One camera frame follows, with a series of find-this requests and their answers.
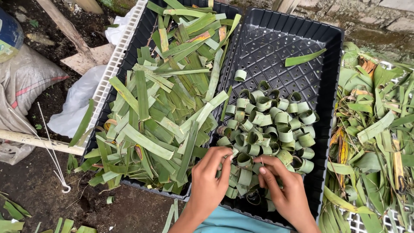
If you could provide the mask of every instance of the plastic bottle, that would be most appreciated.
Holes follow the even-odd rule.
[[[23,29],[19,22],[0,8],[0,63],[19,52],[23,38]]]

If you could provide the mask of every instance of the light blue shirt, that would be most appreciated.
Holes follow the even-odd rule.
[[[290,230],[219,206],[194,233],[290,233]]]

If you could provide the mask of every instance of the black plastic tray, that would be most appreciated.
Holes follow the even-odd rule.
[[[280,97],[286,98],[293,91],[300,92],[302,101],[308,102],[318,113],[320,120],[313,124],[316,144],[312,149],[315,157],[311,160],[315,168],[303,178],[309,208],[316,222],[322,206],[343,38],[343,30],[337,27],[280,12],[249,8],[238,35],[229,72],[221,83],[221,90],[227,91],[230,85],[233,86],[229,104],[236,105],[242,89],[256,90],[258,82],[266,80],[270,89],[280,90]],[[284,66],[284,60],[288,57],[310,54],[322,48],[327,51],[313,61]],[[245,82],[234,81],[238,69],[247,72]],[[214,111],[218,120],[222,110],[223,104]],[[210,145],[216,145],[218,138],[218,134],[213,134]],[[220,205],[255,219],[294,229],[277,211],[266,212],[266,207],[252,205],[243,198],[224,197]]]
[[[158,4],[161,7],[166,7],[167,4],[163,0],[150,0],[156,4]],[[186,6],[191,6],[192,4],[195,4],[199,7],[207,7],[208,1],[207,0],[178,0],[181,4]],[[236,14],[239,14],[241,12],[241,9],[232,5],[224,4],[221,2],[214,2],[213,10],[220,13],[226,13],[226,16],[228,19],[234,19]],[[141,20],[138,23],[138,26],[135,30],[135,33],[133,35],[133,38],[128,46],[127,51],[125,52],[124,59],[121,63],[121,66],[118,70],[117,77],[119,80],[121,80],[123,83],[125,82],[125,77],[127,70],[131,70],[132,67],[137,62],[137,48],[140,48],[142,46],[146,46],[148,42],[148,38],[150,38],[153,29],[154,24],[157,18],[157,14],[154,13],[152,10],[145,8],[144,12],[141,16]],[[226,71],[228,70],[228,66],[230,65],[230,54],[232,52],[231,48],[234,48],[234,44],[236,42],[236,35],[238,33],[238,30],[235,30],[233,35],[230,37],[230,44],[229,48],[227,50],[227,54],[223,63],[223,68],[220,72],[220,77],[226,76]],[[150,48],[155,47],[155,43],[153,41],[149,44]],[[109,107],[109,103],[113,102],[116,99],[117,91],[111,87],[108,96],[106,97],[105,103],[102,107],[102,111],[99,114],[98,120],[96,121],[95,126],[103,126],[103,124],[108,120],[108,114],[111,113],[111,109]],[[89,153],[92,149],[98,148],[98,144],[96,143],[96,137],[95,137],[96,130],[92,132],[92,135],[86,145],[85,152],[83,156],[85,156],[87,153]],[[161,190],[155,190],[155,189],[148,189],[144,185],[145,183],[140,182],[138,180],[129,179],[127,177],[123,177],[121,180],[121,183],[127,184],[139,189],[144,189],[149,192],[161,194],[164,196],[177,198],[179,200],[188,201],[190,198],[190,190],[191,190],[191,176],[188,178],[188,183],[184,186],[183,190],[181,191],[180,195],[174,194],[172,192],[163,192]]]

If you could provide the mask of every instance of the shovel blade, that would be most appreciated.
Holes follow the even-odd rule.
[[[79,52],[60,61],[79,74],[84,75],[92,67],[107,65],[114,49],[115,46],[109,43],[96,48],[89,48],[92,58],[87,53]]]

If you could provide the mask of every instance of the white pipe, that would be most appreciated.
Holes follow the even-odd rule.
[[[65,153],[70,153],[74,155],[83,155],[83,152],[85,150],[84,148],[78,147],[78,146],[68,147],[69,143],[56,141],[56,140],[51,140],[52,141],[52,144],[51,144],[49,142],[49,139],[47,138],[41,138],[44,142],[43,143],[35,135],[26,134],[26,133],[17,133],[17,132],[4,130],[4,129],[0,129],[0,138],[5,139],[5,140],[20,142],[24,144],[29,144],[32,146],[43,147],[43,148],[45,147],[45,144],[46,144],[46,147],[48,149],[52,149],[52,144],[53,144],[54,150],[65,152]]]

